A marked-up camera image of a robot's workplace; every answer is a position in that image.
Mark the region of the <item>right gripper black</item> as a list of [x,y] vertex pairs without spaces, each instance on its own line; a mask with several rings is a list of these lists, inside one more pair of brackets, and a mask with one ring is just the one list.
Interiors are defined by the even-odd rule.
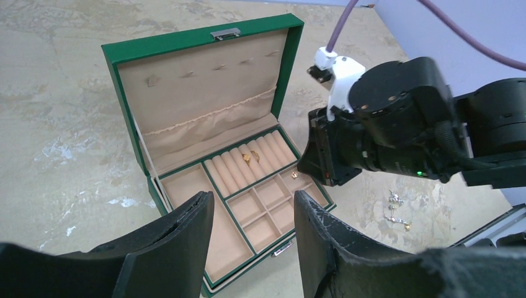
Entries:
[[452,168],[438,151],[420,146],[390,148],[374,142],[354,115],[328,121],[326,108],[308,114],[309,137],[299,172],[324,186],[343,186],[363,171],[449,182]]

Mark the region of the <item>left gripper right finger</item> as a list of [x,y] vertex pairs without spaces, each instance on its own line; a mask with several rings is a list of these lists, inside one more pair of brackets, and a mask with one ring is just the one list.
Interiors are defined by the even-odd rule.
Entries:
[[524,297],[525,235],[417,254],[384,245],[294,195],[305,297]]

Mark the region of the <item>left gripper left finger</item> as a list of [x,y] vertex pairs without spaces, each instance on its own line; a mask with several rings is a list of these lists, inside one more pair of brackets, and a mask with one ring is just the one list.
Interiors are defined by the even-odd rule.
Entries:
[[2,297],[198,297],[214,196],[198,192],[176,210],[88,252],[49,255],[1,244]]

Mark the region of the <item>silver crystal drop earring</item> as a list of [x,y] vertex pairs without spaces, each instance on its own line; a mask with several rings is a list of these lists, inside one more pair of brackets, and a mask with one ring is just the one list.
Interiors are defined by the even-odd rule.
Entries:
[[411,223],[410,222],[407,222],[401,218],[397,218],[397,217],[385,217],[385,219],[389,222],[393,222],[393,223],[397,223],[397,224],[401,224],[401,225],[404,225],[404,228],[409,231],[411,229]]

